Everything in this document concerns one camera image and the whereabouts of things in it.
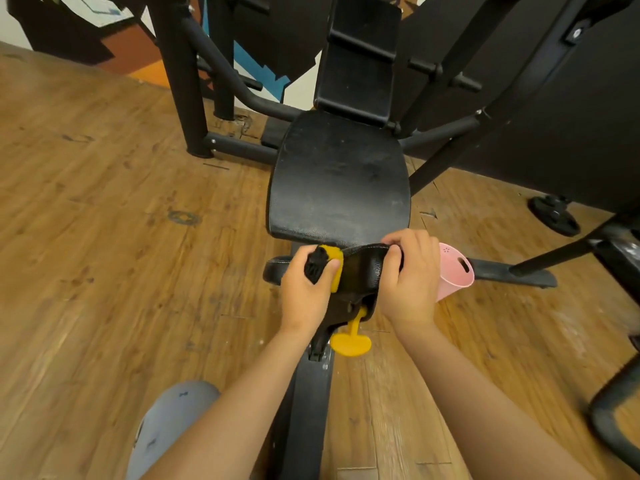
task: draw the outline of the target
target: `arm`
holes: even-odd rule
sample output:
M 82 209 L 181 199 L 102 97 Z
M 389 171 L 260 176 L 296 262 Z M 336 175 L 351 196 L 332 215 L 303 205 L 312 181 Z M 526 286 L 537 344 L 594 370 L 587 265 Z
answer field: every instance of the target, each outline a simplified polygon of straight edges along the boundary
M 399 231 L 380 278 L 378 306 L 429 387 L 474 480 L 592 476 L 450 344 L 433 322 L 440 247 L 427 231 Z
M 304 275 L 301 247 L 282 279 L 282 325 L 258 359 L 149 469 L 143 480 L 246 480 L 300 357 L 326 313 L 332 260 L 317 284 Z

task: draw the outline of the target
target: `pink plastic container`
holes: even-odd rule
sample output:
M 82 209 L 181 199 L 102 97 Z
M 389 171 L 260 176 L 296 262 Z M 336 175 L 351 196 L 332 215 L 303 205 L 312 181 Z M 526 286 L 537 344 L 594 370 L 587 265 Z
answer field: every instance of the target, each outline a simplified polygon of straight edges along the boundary
M 474 282 L 474 269 L 462 253 L 448 244 L 440 243 L 440 286 L 438 301 Z

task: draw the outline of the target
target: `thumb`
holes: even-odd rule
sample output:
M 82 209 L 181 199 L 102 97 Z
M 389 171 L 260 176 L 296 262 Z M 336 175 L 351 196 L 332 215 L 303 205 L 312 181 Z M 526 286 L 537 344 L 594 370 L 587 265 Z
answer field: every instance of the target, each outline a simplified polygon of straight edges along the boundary
M 400 262 L 402 261 L 402 251 L 397 244 L 389 247 L 385 260 L 382 263 L 382 273 L 380 273 L 380 289 L 393 287 L 398 282 L 400 275 Z
M 338 259 L 331 259 L 331 261 L 324 266 L 322 276 L 320 276 L 317 284 L 323 289 L 331 289 L 331 283 L 333 282 L 333 277 L 338 272 L 338 268 L 340 268 L 340 261 Z

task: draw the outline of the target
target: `wall mural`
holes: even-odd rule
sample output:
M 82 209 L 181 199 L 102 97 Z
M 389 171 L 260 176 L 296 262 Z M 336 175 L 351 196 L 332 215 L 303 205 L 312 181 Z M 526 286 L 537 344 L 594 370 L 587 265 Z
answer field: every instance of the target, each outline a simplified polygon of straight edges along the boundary
M 260 96 L 309 109 L 331 0 L 268 1 L 268 16 L 236 10 L 234 65 L 264 85 Z M 386 1 L 405 19 L 425 0 Z M 190 3 L 208 32 L 206 0 Z M 144 0 L 6 0 L 6 9 L 34 50 L 168 87 Z M 210 78 L 200 77 L 212 97 Z

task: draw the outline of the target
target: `wooden floor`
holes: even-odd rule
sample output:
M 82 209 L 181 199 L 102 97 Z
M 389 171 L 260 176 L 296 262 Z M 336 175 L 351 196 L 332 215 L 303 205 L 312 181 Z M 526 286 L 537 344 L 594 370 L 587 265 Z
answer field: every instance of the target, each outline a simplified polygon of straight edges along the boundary
M 224 390 L 278 327 L 261 274 L 288 246 L 264 228 L 268 168 L 188 155 L 163 88 L 5 45 L 0 87 L 0 478 L 119 480 L 165 388 Z M 244 115 L 210 125 L 258 137 L 264 119 Z M 414 197 L 412 227 L 517 262 L 569 241 L 529 195 L 448 170 Z M 606 218 L 573 210 L 585 230 Z M 554 272 L 553 290 L 478 282 L 437 323 L 594 475 L 635 478 L 581 411 L 633 354 L 640 310 L 591 256 Z M 364 328 L 372 351 L 336 359 L 323 478 L 466 480 L 388 323 Z M 640 401 L 619 416 L 639 443 Z

